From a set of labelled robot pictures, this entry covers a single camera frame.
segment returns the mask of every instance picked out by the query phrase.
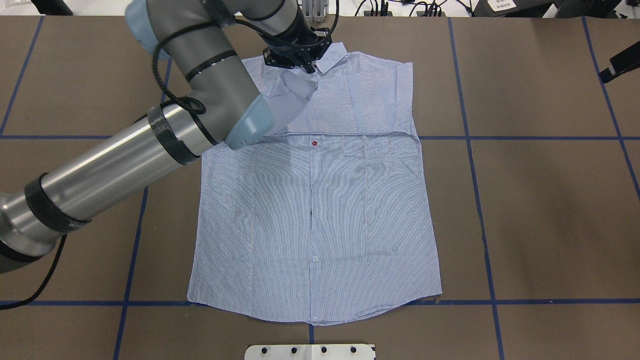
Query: metal arm segment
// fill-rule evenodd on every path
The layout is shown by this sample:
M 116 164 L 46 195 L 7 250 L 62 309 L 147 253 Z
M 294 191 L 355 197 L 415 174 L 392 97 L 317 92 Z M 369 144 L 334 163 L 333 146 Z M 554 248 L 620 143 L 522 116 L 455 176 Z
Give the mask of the metal arm segment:
M 207 0 L 134 3 L 140 1 L 156 38 L 212 19 L 203 6 Z M 302 44 L 296 31 L 303 33 L 302 41 L 311 41 L 312 32 L 296 0 L 213 1 L 223 3 L 229 13 L 242 12 L 285 41 Z M 202 102 L 206 112 L 194 115 L 177 105 L 157 106 L 147 118 L 24 190 L 0 194 L 0 273 L 46 255 L 63 234 L 85 226 L 95 215 L 213 145 L 227 142 L 240 148 L 270 130 L 270 111 L 221 28 L 186 33 L 164 49 L 187 77 L 193 89 L 189 96 Z

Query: grid line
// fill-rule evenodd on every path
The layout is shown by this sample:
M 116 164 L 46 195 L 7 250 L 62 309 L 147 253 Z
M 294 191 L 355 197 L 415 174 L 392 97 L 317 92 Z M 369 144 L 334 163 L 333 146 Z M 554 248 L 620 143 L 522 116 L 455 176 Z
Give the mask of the grid line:
M 611 114 L 611 120 L 613 121 L 613 126 L 616 128 L 616 133 L 618 134 L 618 141 L 620 141 L 620 147 L 622 148 L 622 153 L 625 155 L 625 161 L 627 162 L 627 167 L 629 169 L 629 174 L 631 175 L 631 180 L 633 181 L 634 187 L 636 188 L 636 195 L 638 196 L 638 200 L 640 200 L 640 186 L 638 185 L 638 180 L 636 178 L 636 173 L 634 172 L 633 165 L 631 165 L 631 159 L 629 158 L 629 153 L 627 152 L 627 147 L 625 146 L 625 141 L 622 137 L 620 126 L 618 125 L 618 119 L 616 119 L 616 113 L 613 111 L 613 105 L 611 105 L 609 93 L 607 91 L 607 88 L 604 86 L 602 79 L 600 78 L 600 67 L 598 66 L 598 60 L 596 59 L 596 54 L 593 50 L 593 44 L 591 43 L 591 35 L 589 34 L 589 26 L 587 25 L 587 18 L 585 16 L 582 17 L 582 26 L 584 27 L 584 34 L 587 38 L 587 45 L 589 46 L 591 59 L 593 60 L 593 67 L 596 70 L 596 76 L 598 77 L 598 82 L 600 83 L 600 88 L 602 89 L 604 99 L 607 101 L 609 114 Z
M 29 60 L 31 59 L 33 48 L 36 46 L 36 41 L 38 40 L 38 35 L 40 34 L 40 29 L 42 29 L 43 22 L 44 22 L 44 16 L 41 16 L 40 20 L 38 21 L 38 26 L 36 27 L 36 31 L 33 34 L 33 39 L 31 39 L 31 45 L 29 45 L 29 51 L 27 51 L 27 56 L 24 58 L 24 63 L 22 63 L 22 68 L 20 69 L 18 80 L 16 80 L 15 82 L 15 87 L 13 88 L 13 93 L 11 94 L 9 105 L 6 107 L 6 112 L 4 113 L 2 125 L 0 125 L 0 135 L 4 133 L 6 123 L 9 121 L 9 115 L 11 114 L 11 109 L 13 108 L 13 102 L 15 101 L 15 98 L 18 95 L 18 89 L 20 88 L 20 84 L 22 83 L 22 78 L 24 77 L 24 73 L 27 71 L 27 65 L 29 65 Z
M 316 331 L 314 329 L 314 326 L 309 324 L 309 343 L 311 345 L 316 343 Z
M 466 140 L 467 136 L 418 136 L 420 140 Z M 618 141 L 617 136 L 504 136 L 504 135 L 469 135 L 471 140 L 502 140 L 502 141 L 526 141 L 526 140 L 569 140 L 569 141 Z M 623 137 L 624 140 L 640 140 L 640 136 Z
M 172 66 L 172 59 L 169 59 L 169 61 L 166 64 L 166 72 L 164 73 L 164 86 L 167 87 L 169 86 L 169 76 L 171 75 L 171 66 Z M 160 102 L 163 102 L 165 99 L 165 94 L 163 92 L 161 98 L 160 98 Z M 145 217 L 145 209 L 147 207 L 147 199 L 148 199 L 148 195 L 149 195 L 149 187 L 145 188 L 145 191 L 143 192 L 142 195 L 142 204 L 140 206 L 140 216 L 138 217 L 138 228 L 136 229 L 136 239 L 134 241 L 133 244 L 133 251 L 131 253 L 131 264 L 129 265 L 129 276 L 127 278 L 127 288 L 125 290 L 125 295 L 124 295 L 124 301 L 122 303 L 122 313 L 120 315 L 120 325 L 118 327 L 118 335 L 116 337 L 116 345 L 115 348 L 113 350 L 113 360 L 118 360 L 118 357 L 120 356 L 120 347 L 122 346 L 122 336 L 124 335 L 124 326 L 125 323 L 127 321 L 127 310 L 129 308 L 130 305 L 133 304 L 134 302 L 129 302 L 129 297 L 131 295 L 131 286 L 133 283 L 133 274 L 136 268 L 136 260 L 138 259 L 138 247 L 140 246 L 140 236 L 142 235 L 142 220 Z M 180 302 L 180 304 L 173 304 L 175 305 L 183 305 L 185 302 Z
M 107 140 L 108 135 L 0 135 L 2 140 Z
M 2 300 L 0 305 L 11 304 L 17 300 Z M 492 305 L 593 305 L 593 304 L 640 304 L 640 298 L 611 299 L 496 299 L 496 300 L 414 300 L 402 306 L 492 306 Z M 102 306 L 120 307 L 124 301 L 102 300 L 36 300 L 27 306 Z M 190 301 L 129 301 L 128 307 L 210 307 Z
M 124 301 L 122 302 L 122 312 L 120 313 L 120 325 L 118 326 L 118 336 L 116 337 L 116 345 L 113 351 L 113 360 L 117 360 L 120 355 L 120 345 L 122 344 L 122 336 L 124 334 L 124 325 L 127 320 L 127 310 L 129 308 L 129 296 L 131 294 L 131 284 L 133 283 L 133 273 L 136 268 L 136 259 L 138 257 L 138 246 L 140 245 L 140 235 L 142 234 L 142 219 L 145 216 L 145 208 L 147 207 L 148 188 L 142 195 L 142 204 L 140 205 L 140 215 L 138 216 L 138 228 L 136 229 L 136 238 L 133 243 L 133 251 L 131 252 L 131 264 L 129 265 L 129 275 L 127 277 L 127 287 L 124 293 Z
M 498 306 L 495 303 L 495 289 L 493 288 L 493 274 L 491 271 L 491 259 L 489 257 L 489 246 L 486 242 L 486 231 L 484 230 L 484 217 L 482 213 L 482 204 L 480 203 L 480 193 L 478 190 L 478 183 L 476 177 L 476 164 L 474 163 L 473 150 L 471 149 L 471 137 L 469 134 L 469 126 L 467 122 L 467 109 L 465 107 L 465 98 L 462 92 L 462 80 L 460 78 L 460 66 L 458 64 L 458 55 L 456 53 L 456 40 L 453 33 L 453 22 L 451 18 L 447 18 L 449 23 L 449 36 L 451 37 L 451 51 L 453 53 L 453 66 L 456 71 L 456 82 L 458 83 L 458 97 L 460 98 L 460 110 L 462 111 L 462 124 L 465 128 L 465 140 L 467 141 L 467 153 L 469 156 L 469 166 L 471 169 L 471 180 L 474 185 L 474 195 L 476 197 L 476 208 L 478 212 L 478 218 L 480 220 L 480 229 L 482 235 L 482 243 L 484 247 L 484 265 L 486 268 L 486 278 L 489 284 L 489 294 L 491 296 L 492 311 L 493 311 L 493 325 L 495 327 L 495 338 L 498 346 L 498 355 L 500 360 L 504 360 L 504 349 L 502 347 L 502 332 L 500 331 L 500 320 L 498 317 Z

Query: brown table surface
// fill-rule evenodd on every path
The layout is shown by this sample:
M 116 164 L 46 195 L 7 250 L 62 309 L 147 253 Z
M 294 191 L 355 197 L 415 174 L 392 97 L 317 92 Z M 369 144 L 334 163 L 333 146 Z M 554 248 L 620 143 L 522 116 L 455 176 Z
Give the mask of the brown table surface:
M 264 47 L 228 34 L 242 57 Z M 197 163 L 71 234 L 38 301 L 0 312 L 0 357 L 242 359 L 251 344 L 364 342 L 378 359 L 637 358 L 640 70 L 602 87 L 594 61 L 639 38 L 640 20 L 343 18 L 334 39 L 349 51 L 414 64 L 441 296 L 333 327 L 188 303 Z M 160 100 L 121 17 L 1 17 L 0 64 L 4 192 Z M 51 259 L 0 276 L 0 300 L 31 295 Z

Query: button-down shirt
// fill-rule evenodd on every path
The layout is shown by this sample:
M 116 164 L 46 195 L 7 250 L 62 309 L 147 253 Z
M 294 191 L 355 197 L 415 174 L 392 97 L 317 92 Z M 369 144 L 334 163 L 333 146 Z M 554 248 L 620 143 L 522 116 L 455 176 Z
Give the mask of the button-down shirt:
M 188 299 L 332 325 L 441 293 L 412 65 L 342 44 L 315 74 L 267 67 L 262 57 L 244 64 L 266 95 L 283 71 L 318 89 L 277 134 L 202 156 Z

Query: black cable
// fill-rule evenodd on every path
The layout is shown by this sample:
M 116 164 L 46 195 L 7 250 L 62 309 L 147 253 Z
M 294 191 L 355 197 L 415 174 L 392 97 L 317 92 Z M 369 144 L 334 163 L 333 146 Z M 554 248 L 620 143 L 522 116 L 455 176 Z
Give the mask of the black cable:
M 438 4 L 435 0 L 429 5 L 429 15 L 425 14 L 425 16 L 438 17 L 442 13 L 442 8 L 440 5 L 446 3 L 447 0 L 442 1 L 442 3 Z
M 473 14 L 474 14 L 473 9 L 471 9 L 469 6 L 467 6 L 467 4 L 463 3 L 463 2 L 462 2 L 462 0 L 456 0 L 456 2 L 457 2 L 458 4 L 460 4 L 460 5 L 462 5 L 462 6 L 465 8 L 465 10 L 466 10 L 469 14 L 471 14 L 471 17 L 473 17 L 473 16 L 474 16 L 474 15 L 473 15 Z
M 382 8 L 380 9 L 380 16 L 387 16 L 389 13 L 389 2 L 383 0 Z
M 364 3 L 366 3 L 367 0 L 362 0 L 362 2 L 360 3 L 360 6 L 358 6 L 358 9 L 356 10 L 356 13 L 354 14 L 354 16 L 358 16 L 358 13 L 360 12 L 360 8 L 362 7 L 362 5 L 364 5 Z
M 178 97 L 178 99 L 182 100 L 182 101 L 198 101 L 198 99 L 195 99 L 193 97 L 189 97 L 189 96 L 180 96 Z M 160 108 L 164 109 L 166 106 L 169 105 L 173 105 L 175 104 L 175 102 L 173 100 L 166 100 L 160 103 Z M 142 119 L 144 119 L 145 117 L 147 117 L 147 114 L 142 115 L 141 117 L 137 118 L 136 121 L 134 121 L 133 123 L 137 123 L 139 121 L 141 121 Z
M 58 266 L 58 262 L 60 261 L 60 255 L 62 255 L 62 248 L 65 247 L 65 242 L 67 242 L 67 234 L 62 236 L 62 239 L 60 240 L 60 244 L 58 245 L 58 251 L 56 251 L 56 256 L 53 258 L 53 262 L 51 263 L 49 272 L 47 273 L 47 276 L 45 276 L 44 281 L 42 281 L 42 284 L 36 290 L 36 292 L 34 292 L 32 296 L 22 301 L 14 302 L 12 304 L 7 304 L 7 305 L 0 305 L 0 310 L 9 310 L 9 309 L 15 309 L 16 307 L 20 307 L 20 306 L 25 306 L 40 296 L 44 288 L 47 287 L 49 280 L 51 280 L 51 277 L 53 276 L 53 272 L 56 271 L 56 266 Z
M 415 3 L 415 5 L 413 6 L 413 8 L 411 9 L 411 12 L 409 13 L 409 16 L 413 15 L 413 11 L 415 10 L 415 8 L 418 7 L 418 5 L 424 5 L 424 12 L 427 12 L 427 7 L 429 6 L 429 4 L 427 4 L 424 1 L 419 1 L 417 3 Z
M 386 0 L 386 2 L 393 2 L 393 3 L 401 3 L 403 6 L 404 5 L 414 5 L 411 14 L 413 14 L 413 11 L 415 10 L 415 5 L 420 4 L 420 3 L 424 3 L 424 1 L 420 1 L 418 3 L 415 3 L 414 0 Z M 429 12 L 428 8 L 425 7 L 425 11 L 424 11 L 424 15 L 423 16 L 442 16 L 442 5 L 444 3 L 446 3 L 448 0 L 444 0 L 442 1 L 440 4 L 436 4 L 435 9 L 433 9 L 433 12 Z
M 196 99 L 194 99 L 194 100 L 199 105 L 199 107 L 200 107 L 199 109 L 196 109 L 196 108 L 192 107 L 191 105 L 188 105 L 186 102 L 183 102 L 177 96 L 175 96 L 169 90 L 169 88 L 166 87 L 166 85 L 164 84 L 164 81 L 160 77 L 160 72 L 158 71 L 158 56 L 160 55 L 160 51 L 162 51 L 162 48 L 169 41 L 171 41 L 171 40 L 173 40 L 173 39 L 175 39 L 177 37 L 180 37 L 180 36 L 182 36 L 182 35 L 184 35 L 186 33 L 190 33 L 192 31 L 201 30 L 201 29 L 205 29 L 205 28 L 211 28 L 213 26 L 219 26 L 219 25 L 218 25 L 218 23 L 216 21 L 203 22 L 201 24 L 187 26 L 186 28 L 182 28 L 182 29 L 172 33 L 168 37 L 162 39 L 162 41 L 160 41 L 156 45 L 156 48 L 154 49 L 153 57 L 151 58 L 151 69 L 152 69 L 153 74 L 154 74 L 154 79 L 156 80 L 156 84 L 158 85 L 160 90 L 162 90 L 162 93 L 165 94 L 176 105 L 178 105 L 181 108 L 185 109 L 186 111 L 188 111 L 190 113 L 193 113 L 193 114 L 196 114 L 196 115 L 204 114 L 207 111 L 207 108 L 204 106 L 204 104 L 202 104 L 200 101 L 197 101 Z

